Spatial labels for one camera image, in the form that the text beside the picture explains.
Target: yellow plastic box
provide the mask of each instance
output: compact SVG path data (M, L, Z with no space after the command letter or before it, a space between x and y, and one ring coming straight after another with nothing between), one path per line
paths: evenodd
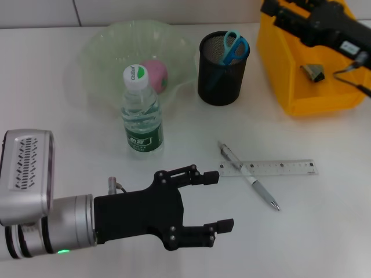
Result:
M346 12L353 17L343 0ZM302 16L309 13L293 3L280 0ZM358 89L336 80L332 73L343 70L352 61L324 46L306 47L300 40L274 26L275 17L261 14L257 47L278 102L289 115L308 115L338 111L357 106L365 98ZM306 64L322 64L325 80L313 83L300 68ZM371 87L368 69L360 68L341 76L356 84Z

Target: ruler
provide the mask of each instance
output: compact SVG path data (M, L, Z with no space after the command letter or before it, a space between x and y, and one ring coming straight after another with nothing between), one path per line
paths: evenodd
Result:
M316 175L318 174L312 159L243 161L251 175ZM219 174L222 177L243 176L229 161L219 163Z

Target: transparent plastic bowl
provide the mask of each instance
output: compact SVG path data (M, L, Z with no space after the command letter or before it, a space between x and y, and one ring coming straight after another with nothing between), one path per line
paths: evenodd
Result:
M120 108L125 89L122 73L131 64L160 60L168 85L159 94L165 104L177 89L196 80L195 46L176 27L153 20L115 23L95 35L78 57L86 92Z

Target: table surface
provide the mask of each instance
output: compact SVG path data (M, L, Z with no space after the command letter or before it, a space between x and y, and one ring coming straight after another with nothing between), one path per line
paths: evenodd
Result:
M62 255L1 263L3 277L370 277L371 101L350 111L293 119L278 105L256 47L258 24L188 25L196 45L238 29L252 45L239 99L204 103L194 86L164 109L161 156L134 159L115 112L87 102L76 56L100 28L0 30L0 134L52 130L55 197L106 195L116 176L127 191L149 186L158 170L196 164L215 170L217 140L242 160L311 158L319 175L262 177L282 211L268 207L242 178L180 190L184 225L234 218L213 248L168 252L152 235Z

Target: white wall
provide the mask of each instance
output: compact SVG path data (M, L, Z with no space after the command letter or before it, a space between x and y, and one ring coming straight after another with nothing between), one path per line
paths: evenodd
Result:
M371 0L347 0L371 19ZM258 22L261 0L75 0L83 26L156 19L166 23ZM78 26L73 0L0 0L0 28Z
M0 28L78 26L72 0L0 0Z

